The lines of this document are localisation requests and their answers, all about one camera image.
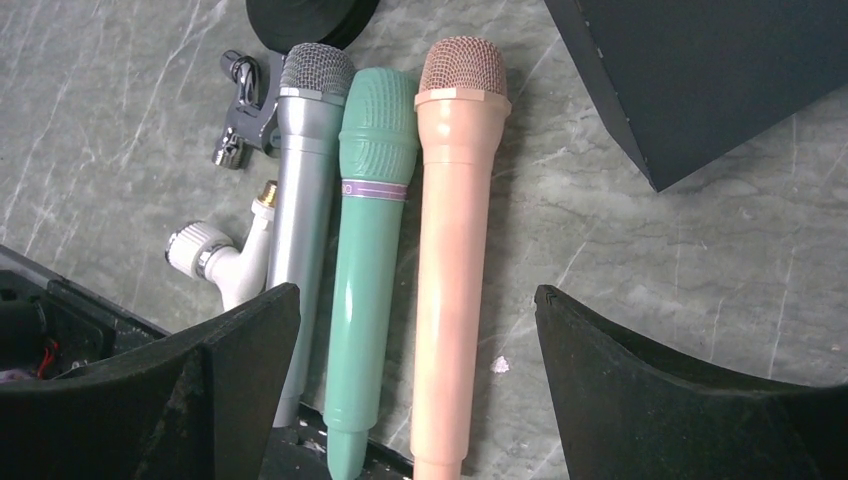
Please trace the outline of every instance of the dust speck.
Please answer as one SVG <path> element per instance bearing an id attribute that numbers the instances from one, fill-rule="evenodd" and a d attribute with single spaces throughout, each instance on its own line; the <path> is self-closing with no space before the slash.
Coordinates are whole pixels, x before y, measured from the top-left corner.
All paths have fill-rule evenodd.
<path id="1" fill-rule="evenodd" d="M 509 371 L 509 362 L 507 362 L 504 356 L 501 355 L 492 362 L 492 366 L 489 367 L 489 370 L 495 373 L 506 373 Z"/>

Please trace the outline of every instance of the gray marble surface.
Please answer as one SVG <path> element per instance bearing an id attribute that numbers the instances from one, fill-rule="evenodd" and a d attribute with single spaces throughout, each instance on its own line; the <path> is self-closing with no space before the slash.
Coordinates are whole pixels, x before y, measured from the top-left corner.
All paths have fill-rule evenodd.
<path id="1" fill-rule="evenodd" d="M 541 1 L 384 0 L 348 49 L 418 75 L 430 44 L 489 38 L 514 113 L 492 180 L 474 478 L 564 478 L 534 327 L 551 283 L 681 351 L 803 384 L 848 381 L 848 89 L 662 194 L 611 140 Z M 10 0 L 0 12 L 0 242 L 171 330 L 220 311 L 162 257 L 199 218 L 236 238 L 275 162 L 209 162 L 233 85 L 267 58 L 235 0 Z M 408 451 L 420 175 L 405 211 L 381 420 Z M 321 407 L 334 242 L 305 399 Z M 509 370 L 494 373 L 503 357 Z"/>

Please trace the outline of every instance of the metal clip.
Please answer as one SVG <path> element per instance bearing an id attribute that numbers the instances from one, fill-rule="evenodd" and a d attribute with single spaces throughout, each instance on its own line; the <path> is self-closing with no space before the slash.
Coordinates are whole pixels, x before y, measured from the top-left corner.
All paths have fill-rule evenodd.
<path id="1" fill-rule="evenodd" d="M 236 50 L 221 55 L 221 69 L 236 84 L 236 94 L 227 110 L 224 130 L 215 145 L 212 163 L 238 170 L 245 166 L 245 144 L 265 154 L 277 147 L 277 91 L 283 75 L 285 56 L 271 54 L 271 88 L 265 102 L 259 102 L 259 63 L 251 56 Z"/>

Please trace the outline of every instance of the microphone grille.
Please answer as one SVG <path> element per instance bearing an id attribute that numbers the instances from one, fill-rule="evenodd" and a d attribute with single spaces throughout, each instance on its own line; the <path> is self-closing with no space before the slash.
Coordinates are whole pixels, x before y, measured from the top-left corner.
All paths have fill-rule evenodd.
<path id="1" fill-rule="evenodd" d="M 492 42 L 479 37 L 448 37 L 427 54 L 419 92 L 469 88 L 506 96 L 506 66 Z"/>
<path id="2" fill-rule="evenodd" d="M 355 73 L 353 62 L 338 48 L 321 43 L 301 43 L 286 56 L 280 87 L 346 97 Z"/>

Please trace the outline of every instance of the pink microphone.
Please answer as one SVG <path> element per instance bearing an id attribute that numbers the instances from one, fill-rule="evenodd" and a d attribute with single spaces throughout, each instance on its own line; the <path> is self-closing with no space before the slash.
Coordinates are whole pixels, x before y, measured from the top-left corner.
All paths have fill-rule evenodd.
<path id="1" fill-rule="evenodd" d="M 410 449 L 416 480 L 458 480 L 471 429 L 489 184 L 512 108 L 500 51 L 475 37 L 433 45 L 415 108 L 424 198 Z"/>

